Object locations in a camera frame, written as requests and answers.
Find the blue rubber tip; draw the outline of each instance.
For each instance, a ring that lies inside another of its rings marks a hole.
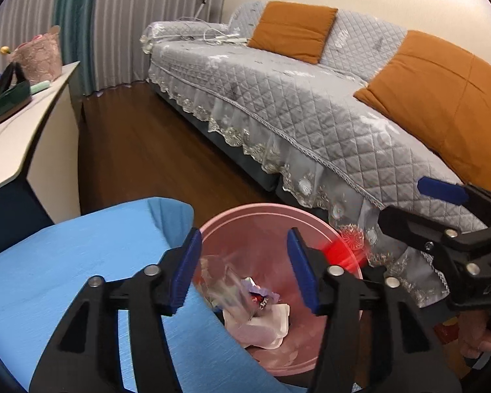
[[[440,199],[454,205],[463,205],[469,199],[469,195],[463,186],[430,177],[422,177],[418,181],[417,187],[422,195]]]
[[[318,312],[320,301],[318,299],[318,279],[309,264],[305,252],[305,245],[300,243],[297,232],[291,229],[287,234],[287,253],[299,284],[300,295],[304,304],[314,313]]]
[[[173,313],[184,305],[187,291],[191,285],[192,276],[195,273],[196,265],[202,253],[202,234],[197,229],[191,237],[191,241],[187,245],[182,261],[178,265],[176,272],[171,279],[171,309]]]

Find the blue stool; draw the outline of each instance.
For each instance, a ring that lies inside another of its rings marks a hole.
[[[60,318],[92,275],[131,277],[182,244],[192,208],[142,199],[69,220],[0,253],[0,393],[25,392]],[[191,286],[184,307],[164,318],[184,393],[289,393],[231,338]],[[127,312],[119,312],[124,386],[136,391]]]

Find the pink basket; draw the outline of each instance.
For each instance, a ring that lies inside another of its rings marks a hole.
[[[9,55],[10,62],[18,62],[31,85],[53,81],[62,74],[62,57],[59,47],[60,27],[38,35],[28,43],[20,44]]]
[[[314,316],[301,299],[287,256],[287,232],[292,227],[297,227],[313,248],[324,249],[337,240],[343,243],[332,227],[315,216],[279,204],[236,207],[212,218],[200,229],[203,256],[220,256],[233,265],[241,278],[251,276],[258,285],[280,294],[280,301],[291,307],[291,327],[279,348],[248,348],[252,357],[274,376],[300,374],[315,367],[326,322],[325,317]],[[352,258],[354,275],[362,278],[355,256]],[[199,280],[198,269],[195,285]]]

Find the gray quilted sofa cover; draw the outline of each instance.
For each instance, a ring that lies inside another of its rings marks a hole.
[[[242,5],[226,25],[149,25],[141,41],[152,55],[150,81],[265,171],[281,173],[301,205],[328,210],[340,230],[357,225],[370,263],[386,265],[420,306],[443,298],[445,280],[430,257],[385,237],[378,211],[399,205],[465,232],[483,225],[464,208],[420,195],[422,176],[460,180],[420,141],[352,97],[393,56],[406,30],[340,9],[317,65],[207,40],[221,32],[250,38],[264,4]]]

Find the white tabletop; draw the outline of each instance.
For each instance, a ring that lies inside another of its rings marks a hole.
[[[65,65],[61,76],[51,83],[51,87],[33,95],[31,103],[0,124],[0,187],[13,180],[22,170],[27,151],[44,115],[53,106],[59,91],[66,86],[79,63]]]

